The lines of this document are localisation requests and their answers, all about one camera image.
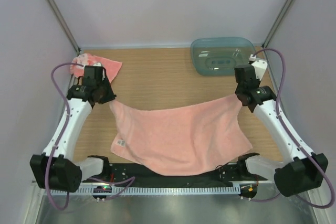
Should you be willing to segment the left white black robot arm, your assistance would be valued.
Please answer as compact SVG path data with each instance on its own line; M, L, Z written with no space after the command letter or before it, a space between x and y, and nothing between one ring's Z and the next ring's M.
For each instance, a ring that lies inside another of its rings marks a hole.
M78 79L79 83L62 95L66 108L53 137L42 154L34 154L29 162L42 189L74 193L82 181L95 177L106 182L111 177L107 157L90 155L78 163L72 161L79 134L93 107L116 98L103 66L85 66Z

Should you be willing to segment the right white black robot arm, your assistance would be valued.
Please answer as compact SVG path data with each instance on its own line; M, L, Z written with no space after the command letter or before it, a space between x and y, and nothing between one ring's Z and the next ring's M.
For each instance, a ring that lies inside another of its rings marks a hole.
M255 68L249 64L236 67L235 94L243 106L249 108L269 131L283 160L274 162L253 154L236 167L239 178L248 180L259 175L275 183L286 196L296 195L321 186L322 174L328 160L314 151L300 138L276 103L276 95L269 86L260 86Z

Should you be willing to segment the light pink towel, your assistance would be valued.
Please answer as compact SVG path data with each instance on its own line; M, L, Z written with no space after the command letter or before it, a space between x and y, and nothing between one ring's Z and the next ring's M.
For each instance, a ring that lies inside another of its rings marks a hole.
M117 135L111 152L160 175L210 172L252 148L238 124L241 107L234 94L196 105L153 111L112 101L110 109Z

